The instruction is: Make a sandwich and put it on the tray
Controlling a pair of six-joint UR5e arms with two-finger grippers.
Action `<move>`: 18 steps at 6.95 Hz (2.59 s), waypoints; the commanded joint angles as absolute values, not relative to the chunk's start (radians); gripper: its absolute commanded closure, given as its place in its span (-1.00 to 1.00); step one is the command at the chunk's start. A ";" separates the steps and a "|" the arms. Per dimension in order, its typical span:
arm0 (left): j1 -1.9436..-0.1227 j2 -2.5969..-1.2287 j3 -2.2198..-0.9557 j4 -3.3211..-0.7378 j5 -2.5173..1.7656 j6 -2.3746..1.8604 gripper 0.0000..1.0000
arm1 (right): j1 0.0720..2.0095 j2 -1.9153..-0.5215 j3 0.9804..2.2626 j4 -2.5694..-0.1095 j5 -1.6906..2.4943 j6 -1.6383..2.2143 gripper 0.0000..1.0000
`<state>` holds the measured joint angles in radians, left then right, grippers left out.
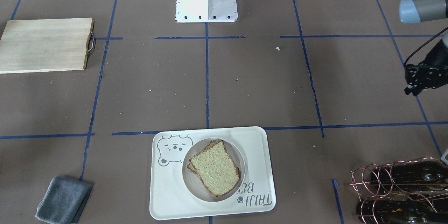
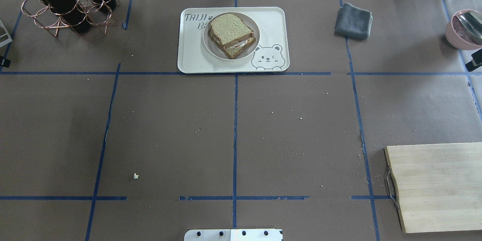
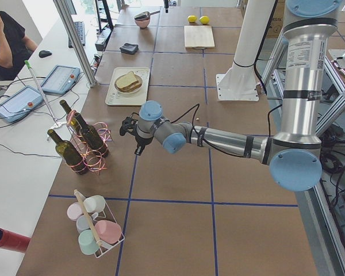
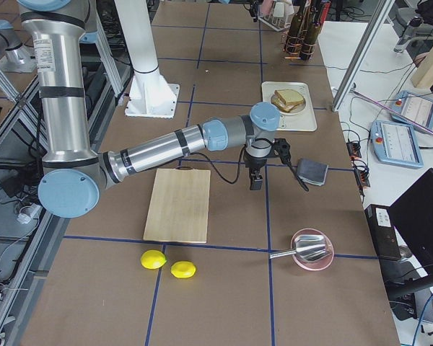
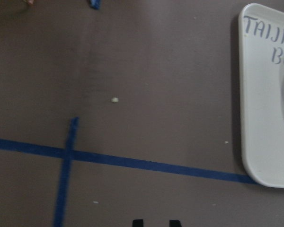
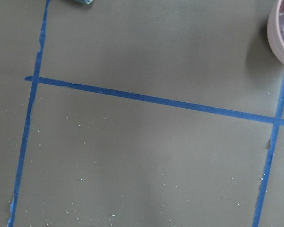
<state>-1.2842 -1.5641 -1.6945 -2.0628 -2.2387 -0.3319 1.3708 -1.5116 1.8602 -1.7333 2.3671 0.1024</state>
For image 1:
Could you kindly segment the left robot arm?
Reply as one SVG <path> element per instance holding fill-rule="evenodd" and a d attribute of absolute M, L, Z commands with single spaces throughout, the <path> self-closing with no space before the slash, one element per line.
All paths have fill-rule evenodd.
<path fill-rule="evenodd" d="M 405 24 L 421 23 L 447 18 L 447 0 L 401 0 L 399 4 L 400 21 Z M 408 64 L 409 59 L 424 45 L 415 50 L 406 60 L 406 69 L 414 67 L 447 67 L 447 35 L 434 46 L 424 61 L 418 65 Z"/>

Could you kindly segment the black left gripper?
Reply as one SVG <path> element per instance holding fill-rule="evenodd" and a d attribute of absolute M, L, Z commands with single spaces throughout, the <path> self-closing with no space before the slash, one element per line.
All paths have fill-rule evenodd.
<path fill-rule="evenodd" d="M 421 62 L 423 68 L 447 68 L 448 48 L 443 39 L 440 39 Z"/>

